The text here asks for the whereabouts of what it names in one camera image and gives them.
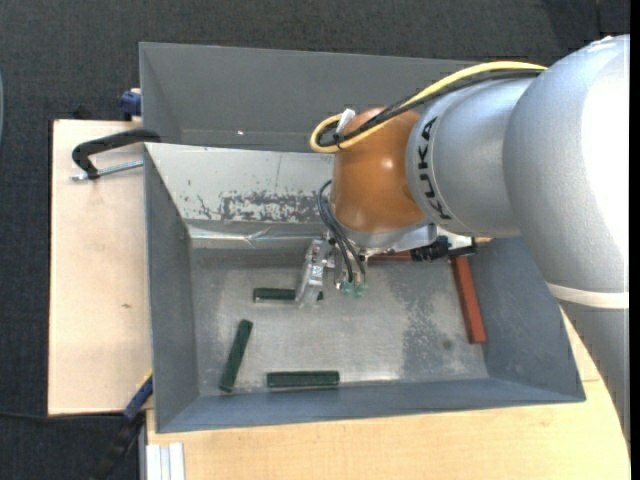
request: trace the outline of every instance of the white cable tie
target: white cable tie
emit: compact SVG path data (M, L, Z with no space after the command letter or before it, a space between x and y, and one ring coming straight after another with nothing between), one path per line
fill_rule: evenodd
M338 121L338 126L336 126L336 133L338 135L342 135L344 129L347 127L349 122L356 116L355 110L347 108L344 110L342 115L340 116L340 121Z

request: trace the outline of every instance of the green rectangular bar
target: green rectangular bar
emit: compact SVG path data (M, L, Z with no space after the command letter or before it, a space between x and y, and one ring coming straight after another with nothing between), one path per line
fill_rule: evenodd
M242 320L238 325L236 337L233 340L231 351L227 358L227 364L224 367L222 378L218 384L218 388L225 393L233 393L233 386L236 382L238 371L240 370L244 351L247 348L247 343L249 343L249 336L251 335L252 328L253 323L249 320Z
M340 373L335 370L271 372L267 373L267 386L281 388L326 388L340 384Z
M296 291L286 288L255 288L253 290L254 302L277 300L296 300Z

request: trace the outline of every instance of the dark carpet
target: dark carpet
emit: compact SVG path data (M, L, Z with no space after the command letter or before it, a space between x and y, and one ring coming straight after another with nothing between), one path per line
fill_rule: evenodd
M551 63L629 16L630 0L0 0L0 411L46 414L48 123L121 119L139 41ZM86 478L116 430L0 414L0 478ZM133 453L113 478L136 475Z

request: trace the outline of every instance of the wooden table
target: wooden table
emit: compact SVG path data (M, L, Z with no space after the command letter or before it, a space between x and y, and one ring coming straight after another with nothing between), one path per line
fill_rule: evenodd
M69 181L76 144L135 126L54 124L50 415L122 410L151 365L142 171ZM139 155L116 150L96 163ZM630 478L609 394L568 329L584 403L179 434L156 434L150 410L147 441L183 442L188 480Z

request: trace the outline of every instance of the yellow cable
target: yellow cable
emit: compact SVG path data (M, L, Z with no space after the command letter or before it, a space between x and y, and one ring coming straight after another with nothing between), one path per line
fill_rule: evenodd
M453 83L455 83L455 82L457 82L459 80L462 80L463 78L469 77L469 76L477 75L479 73L485 73L487 71L523 70L523 69L530 69L532 71L540 71L540 70L545 70L547 68L544 67L544 66L539 66L537 64L529 64L528 62L515 62L515 61L497 61L497 62L486 62L484 64L478 64L476 66L471 66L471 67L462 69L460 71L456 71L455 73L444 77L442 80L439 80L438 82L435 82L435 83L431 84L429 87L423 89L422 91L420 91L416 95L412 96L409 100L407 100L398 109L402 109L405 106L410 105L411 103L413 103L416 100L425 98L427 96L431 96L435 92L444 89L448 85L451 85L451 84L453 84ZM327 119L322 121L318 126L316 126L315 130L313 130L313 133L311 134L311 138L309 139L309 145L311 146L311 149L313 149L314 151L316 151L318 153L335 153L335 152L339 151L340 149L346 149L348 147L353 146L354 144L357 144L361 140L366 139L373 132L379 130L385 124L387 124L389 122L389 121L384 121L384 122L382 122L380 124L377 124L377 125L369 128L368 130L363 131L362 133L356 135L355 137L352 137L349 140L341 142L340 143L340 147L336 146L335 144L331 145L331 146L320 146L318 144L318 136L320 135L320 132L322 130L324 130L326 127L328 127L329 125L337 123L340 120L340 116L341 115L342 114L336 114L334 116L328 117Z

